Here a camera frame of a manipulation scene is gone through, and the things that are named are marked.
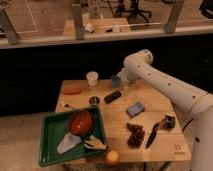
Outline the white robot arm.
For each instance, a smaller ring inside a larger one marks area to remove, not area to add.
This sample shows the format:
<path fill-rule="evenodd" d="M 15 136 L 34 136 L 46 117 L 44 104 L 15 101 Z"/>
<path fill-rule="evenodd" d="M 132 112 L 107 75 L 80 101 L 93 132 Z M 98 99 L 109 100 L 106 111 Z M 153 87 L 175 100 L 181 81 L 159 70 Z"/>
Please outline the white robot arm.
<path fill-rule="evenodd" d="M 213 94 L 151 66 L 152 53 L 143 49 L 128 55 L 118 76 L 129 84 L 143 79 L 168 97 L 182 111 L 198 119 L 191 171 L 213 171 Z"/>

